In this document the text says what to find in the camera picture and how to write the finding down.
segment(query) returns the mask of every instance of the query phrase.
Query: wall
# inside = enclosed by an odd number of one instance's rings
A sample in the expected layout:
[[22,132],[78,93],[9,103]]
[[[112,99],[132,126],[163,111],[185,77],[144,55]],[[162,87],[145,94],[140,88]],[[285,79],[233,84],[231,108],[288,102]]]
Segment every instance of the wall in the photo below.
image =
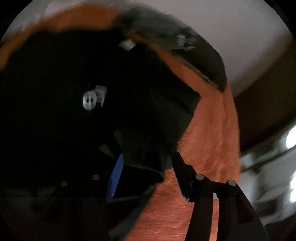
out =
[[263,223],[281,221],[293,215],[296,203],[291,203],[290,181],[296,170],[296,148],[283,154],[274,161],[264,165],[257,177],[262,190],[265,190],[256,202],[266,202],[277,199],[277,208],[273,215],[262,217]]
[[296,118],[296,42],[234,101],[239,117],[241,150],[281,131]]

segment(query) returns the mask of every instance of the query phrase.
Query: metal bolt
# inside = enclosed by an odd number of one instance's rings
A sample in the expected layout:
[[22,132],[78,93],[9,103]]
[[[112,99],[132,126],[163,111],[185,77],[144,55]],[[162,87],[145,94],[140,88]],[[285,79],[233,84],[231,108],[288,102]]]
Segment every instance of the metal bolt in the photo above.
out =
[[92,179],[93,181],[97,181],[97,180],[100,179],[100,176],[99,176],[98,174],[95,174],[95,175],[92,175],[92,176],[91,176],[91,179]]
[[68,185],[68,183],[66,181],[61,182],[61,187],[66,187],[67,185]]
[[233,180],[229,180],[229,181],[228,181],[228,184],[229,184],[230,186],[235,186],[237,183],[236,183],[235,181],[233,181]]
[[197,180],[202,180],[202,179],[204,179],[205,177],[204,177],[202,174],[197,174],[197,175],[195,176],[195,178],[196,178]]

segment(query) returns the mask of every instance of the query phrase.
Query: metal pin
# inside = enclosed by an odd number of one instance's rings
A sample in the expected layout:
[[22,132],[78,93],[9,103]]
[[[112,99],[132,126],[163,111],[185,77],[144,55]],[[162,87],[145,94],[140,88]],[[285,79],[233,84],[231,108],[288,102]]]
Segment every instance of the metal pin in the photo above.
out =
[[202,174],[197,174],[197,175],[195,176],[195,178],[196,178],[197,180],[203,180],[205,177],[204,177],[204,175],[202,175]]
[[99,176],[98,174],[95,174],[95,175],[92,175],[92,176],[91,176],[91,179],[92,179],[93,181],[97,181],[97,180],[100,179],[100,176]]
[[229,184],[230,186],[235,186],[237,183],[236,183],[235,181],[233,181],[233,180],[229,180],[229,181],[228,181],[228,184]]
[[68,185],[68,183],[66,181],[61,182],[61,187],[66,187],[67,185]]

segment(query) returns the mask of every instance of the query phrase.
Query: orange fabric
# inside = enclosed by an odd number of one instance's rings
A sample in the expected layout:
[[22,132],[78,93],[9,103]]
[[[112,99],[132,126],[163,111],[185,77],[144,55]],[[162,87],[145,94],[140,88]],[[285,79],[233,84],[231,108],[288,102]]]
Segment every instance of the orange fabric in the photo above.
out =
[[[0,69],[7,64],[9,55],[38,30],[59,32],[70,29],[106,29],[110,27],[117,12],[116,9],[87,4],[39,22],[3,45],[0,49]],[[184,161],[192,165],[196,172],[205,174],[213,181],[238,181],[239,131],[230,86],[221,93],[171,54],[155,46],[150,47],[172,72],[201,95],[194,118],[178,145]],[[193,204],[186,203],[181,196],[173,171],[167,170],[165,181],[157,187],[126,240],[183,241],[192,208]],[[217,225],[218,203],[215,202],[211,241],[216,240]]]

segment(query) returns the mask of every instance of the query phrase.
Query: bright light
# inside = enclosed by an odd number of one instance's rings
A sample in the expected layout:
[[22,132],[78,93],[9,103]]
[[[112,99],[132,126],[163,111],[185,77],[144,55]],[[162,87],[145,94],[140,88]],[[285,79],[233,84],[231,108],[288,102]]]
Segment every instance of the bright light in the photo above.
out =
[[296,126],[294,126],[288,133],[286,138],[286,147],[287,149],[291,149],[296,146]]
[[292,180],[290,182],[290,202],[296,202],[296,171],[291,176]]
[[296,189],[296,175],[293,175],[292,178],[293,179],[290,182],[290,188],[291,188],[291,190],[292,189]]
[[290,202],[296,202],[296,189],[293,189],[290,193]]

